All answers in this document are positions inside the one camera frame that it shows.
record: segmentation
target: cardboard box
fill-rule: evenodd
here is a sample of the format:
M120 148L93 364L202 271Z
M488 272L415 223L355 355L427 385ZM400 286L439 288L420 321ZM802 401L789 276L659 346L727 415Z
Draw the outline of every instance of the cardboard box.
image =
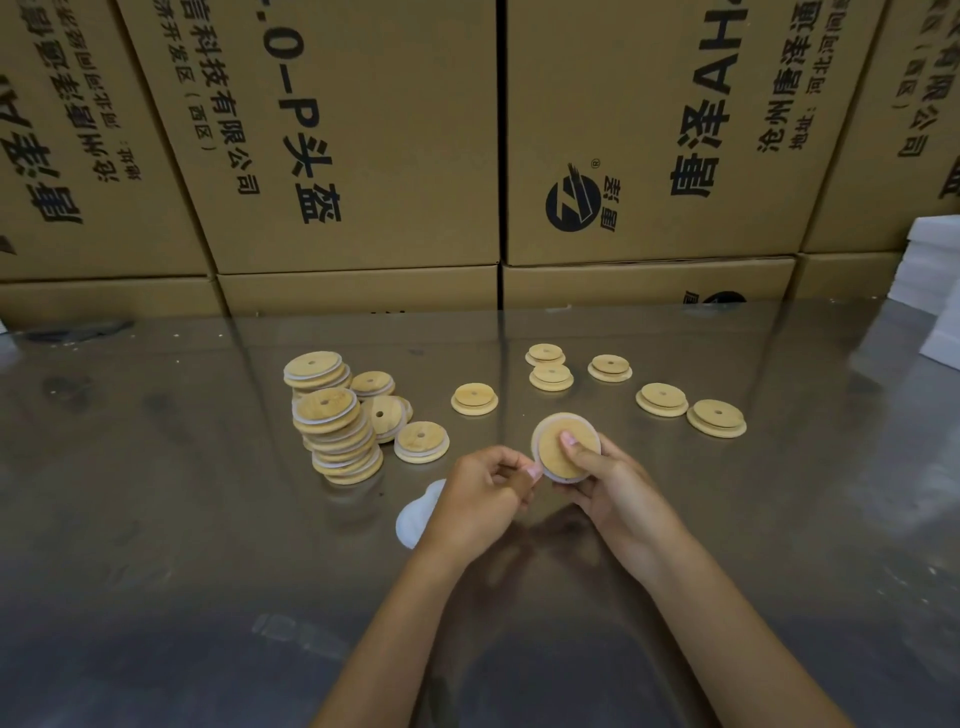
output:
M0 280L207 275L112 4L4 3L0 59Z
M206 278L70 280L0 285L0 317L11 329L103 319L222 316Z
M499 259L494 3L119 5L220 273Z
M915 217L960 212L956 13L890 3L805 251L900 250Z
M496 309L495 265L220 276L234 316Z
M882 5L509 3L508 262L797 252Z
M899 253L799 254L786 298L885 298L899 264Z
M503 307L780 301L792 257L503 268Z

